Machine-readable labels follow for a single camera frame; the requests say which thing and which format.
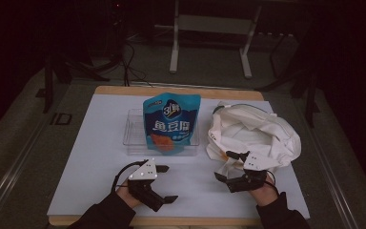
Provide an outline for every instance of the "orange food illustration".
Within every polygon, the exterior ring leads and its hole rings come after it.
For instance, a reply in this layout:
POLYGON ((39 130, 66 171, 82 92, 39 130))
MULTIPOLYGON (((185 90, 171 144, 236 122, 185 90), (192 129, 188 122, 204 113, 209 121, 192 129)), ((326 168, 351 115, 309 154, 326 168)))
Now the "orange food illustration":
POLYGON ((153 143, 161 151, 171 151, 173 150, 173 141, 168 136, 151 134, 151 139, 153 143))

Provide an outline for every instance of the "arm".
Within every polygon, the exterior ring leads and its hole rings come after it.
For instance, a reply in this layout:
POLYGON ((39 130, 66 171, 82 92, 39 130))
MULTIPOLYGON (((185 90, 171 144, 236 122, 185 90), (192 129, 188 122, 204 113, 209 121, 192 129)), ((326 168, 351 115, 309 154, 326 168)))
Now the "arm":
MULTIPOLYGON (((273 183, 269 176, 267 181, 273 183)), ((289 210, 285 193, 277 196, 273 187, 265 184, 263 187, 249 191, 256 200, 257 212, 265 229, 307 229, 308 222, 296 210, 289 210)))
POLYGON ((124 182, 117 191, 110 193, 100 203, 94 204, 70 229, 102 228, 121 229, 128 228, 135 216, 133 207, 140 201, 131 196, 124 182))

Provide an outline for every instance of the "clear plastic container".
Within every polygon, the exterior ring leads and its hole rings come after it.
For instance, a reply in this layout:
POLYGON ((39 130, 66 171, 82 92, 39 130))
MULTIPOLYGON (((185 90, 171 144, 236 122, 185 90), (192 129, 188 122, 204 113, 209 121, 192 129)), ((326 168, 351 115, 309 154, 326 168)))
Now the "clear plastic container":
POLYGON ((161 152, 158 150, 148 149, 147 141, 145 138, 144 118, 142 115, 142 109, 129 110, 126 130, 124 133, 123 144, 128 148, 129 155, 142 155, 142 156, 195 156, 197 154, 197 146, 200 144, 198 134, 198 124, 195 124, 192 138, 190 139, 190 145, 185 146, 173 146, 182 147, 182 150, 176 154, 168 154, 167 152, 161 152))

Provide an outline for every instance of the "snack package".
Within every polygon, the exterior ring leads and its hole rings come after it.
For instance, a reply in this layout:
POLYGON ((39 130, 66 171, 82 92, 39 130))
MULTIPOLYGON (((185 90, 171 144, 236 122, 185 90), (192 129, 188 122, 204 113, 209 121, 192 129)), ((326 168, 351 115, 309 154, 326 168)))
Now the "snack package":
POLYGON ((197 120, 199 94, 163 93, 144 101, 143 117, 148 149, 164 155, 181 152, 197 120))

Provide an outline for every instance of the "logo on bag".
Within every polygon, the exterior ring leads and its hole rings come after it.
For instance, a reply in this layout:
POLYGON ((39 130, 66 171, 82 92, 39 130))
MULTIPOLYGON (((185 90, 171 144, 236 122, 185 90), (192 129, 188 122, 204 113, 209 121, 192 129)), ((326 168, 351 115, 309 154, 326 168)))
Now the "logo on bag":
POLYGON ((174 100, 169 99, 168 102, 163 107, 163 115, 168 119, 172 119, 181 114, 181 109, 179 104, 177 104, 174 100))

